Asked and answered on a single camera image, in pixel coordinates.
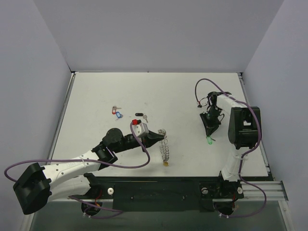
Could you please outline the round metal keyring disc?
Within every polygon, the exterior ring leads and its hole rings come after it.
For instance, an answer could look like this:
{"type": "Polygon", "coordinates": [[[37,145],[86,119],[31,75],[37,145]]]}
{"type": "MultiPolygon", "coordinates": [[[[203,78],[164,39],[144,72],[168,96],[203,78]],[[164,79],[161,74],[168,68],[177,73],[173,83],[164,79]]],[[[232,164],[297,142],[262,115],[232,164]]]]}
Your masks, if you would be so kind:
{"type": "Polygon", "coordinates": [[[160,143],[159,149],[160,149],[163,162],[168,162],[169,161],[169,147],[167,145],[168,144],[167,133],[164,129],[159,129],[158,134],[163,134],[165,136],[165,138],[159,142],[160,143]]]}

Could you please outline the green tag key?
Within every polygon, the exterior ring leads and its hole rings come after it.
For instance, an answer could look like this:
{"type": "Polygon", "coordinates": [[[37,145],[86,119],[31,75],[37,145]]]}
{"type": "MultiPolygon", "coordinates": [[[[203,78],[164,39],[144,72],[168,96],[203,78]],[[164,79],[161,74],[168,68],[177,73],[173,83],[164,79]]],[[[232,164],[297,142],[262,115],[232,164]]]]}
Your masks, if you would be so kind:
{"type": "Polygon", "coordinates": [[[209,145],[211,145],[213,143],[212,138],[210,136],[207,136],[206,140],[207,140],[209,145]]]}

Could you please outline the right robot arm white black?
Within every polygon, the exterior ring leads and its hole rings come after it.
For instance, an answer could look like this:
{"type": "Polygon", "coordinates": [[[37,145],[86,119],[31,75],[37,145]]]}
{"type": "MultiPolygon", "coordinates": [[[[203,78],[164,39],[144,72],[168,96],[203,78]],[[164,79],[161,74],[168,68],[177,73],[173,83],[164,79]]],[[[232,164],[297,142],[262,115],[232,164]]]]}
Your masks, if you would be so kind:
{"type": "Polygon", "coordinates": [[[221,125],[220,116],[229,116],[228,140],[231,152],[227,163],[221,170],[222,181],[215,184],[216,194],[225,197],[232,192],[230,182],[240,180],[240,171],[246,156],[239,154],[241,148],[254,149],[259,145],[262,137],[261,112],[257,106],[249,107],[232,99],[229,92],[210,92],[207,96],[206,112],[200,114],[205,127],[206,138],[218,130],[221,125]]]}

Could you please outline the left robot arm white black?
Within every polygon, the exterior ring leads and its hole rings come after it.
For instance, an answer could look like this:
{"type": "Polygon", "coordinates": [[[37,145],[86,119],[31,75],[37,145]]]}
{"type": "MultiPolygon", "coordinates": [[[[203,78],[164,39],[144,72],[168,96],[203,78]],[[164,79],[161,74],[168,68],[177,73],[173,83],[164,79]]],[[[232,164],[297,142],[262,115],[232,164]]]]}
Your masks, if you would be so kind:
{"type": "Polygon", "coordinates": [[[107,131],[102,141],[92,150],[69,160],[55,161],[53,165],[41,166],[39,162],[29,165],[15,182],[13,190],[25,215],[42,209],[47,202],[69,197],[86,195],[94,198],[99,186],[93,172],[115,166],[116,153],[141,147],[147,148],[162,141],[164,136],[141,125],[133,126],[126,136],[118,128],[107,131]]]}

